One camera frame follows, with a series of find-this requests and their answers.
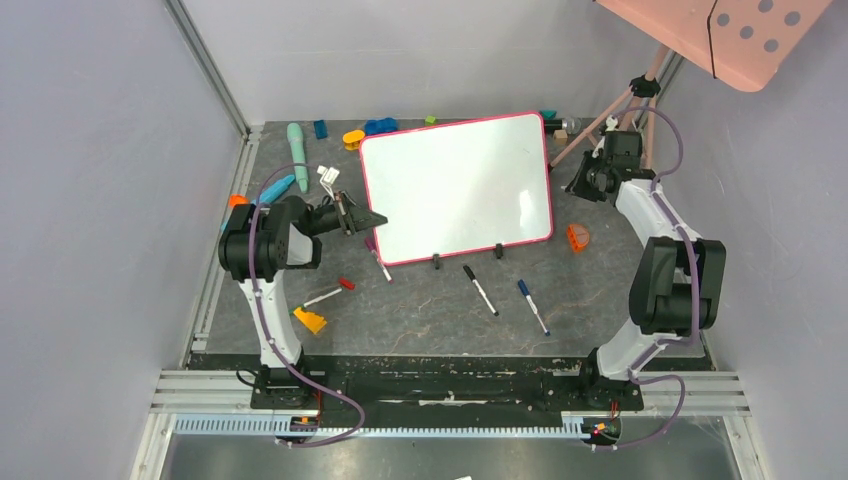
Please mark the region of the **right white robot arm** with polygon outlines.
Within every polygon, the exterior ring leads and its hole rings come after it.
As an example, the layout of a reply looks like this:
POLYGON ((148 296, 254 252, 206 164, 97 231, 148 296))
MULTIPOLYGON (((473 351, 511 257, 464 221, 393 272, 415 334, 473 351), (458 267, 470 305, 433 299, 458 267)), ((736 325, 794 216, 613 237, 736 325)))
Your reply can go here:
POLYGON ((689 227, 668 201, 657 174, 642 167, 636 132, 609 131, 585 153, 566 192, 609 202, 643 246, 628 294, 628 318, 584 361, 577 392, 602 408, 635 384, 638 372, 671 345, 688 345, 711 328, 726 264, 726 248, 689 227))

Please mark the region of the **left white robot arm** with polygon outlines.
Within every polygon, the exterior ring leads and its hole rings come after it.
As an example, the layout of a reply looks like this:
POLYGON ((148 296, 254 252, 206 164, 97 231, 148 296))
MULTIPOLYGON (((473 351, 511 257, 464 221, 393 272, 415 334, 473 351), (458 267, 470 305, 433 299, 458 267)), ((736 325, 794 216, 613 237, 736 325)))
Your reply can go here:
POLYGON ((312 205, 299 196, 269 206, 233 207, 218 242, 218 260, 245 295, 260 342, 260 369, 254 387, 275 389, 290 407, 306 405, 313 379, 298 370, 302 343, 294 332, 284 292, 284 273, 319 267, 319 236, 339 230, 347 236, 388 223, 358 205, 345 191, 312 205))

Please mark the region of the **pink framed whiteboard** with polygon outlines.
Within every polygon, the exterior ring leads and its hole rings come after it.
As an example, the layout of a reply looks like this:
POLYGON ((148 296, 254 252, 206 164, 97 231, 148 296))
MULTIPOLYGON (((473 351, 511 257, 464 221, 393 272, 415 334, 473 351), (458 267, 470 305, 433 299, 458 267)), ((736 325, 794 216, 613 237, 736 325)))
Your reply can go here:
POLYGON ((543 119, 514 113, 369 136, 360 145, 388 266, 548 240, 554 231, 543 119))

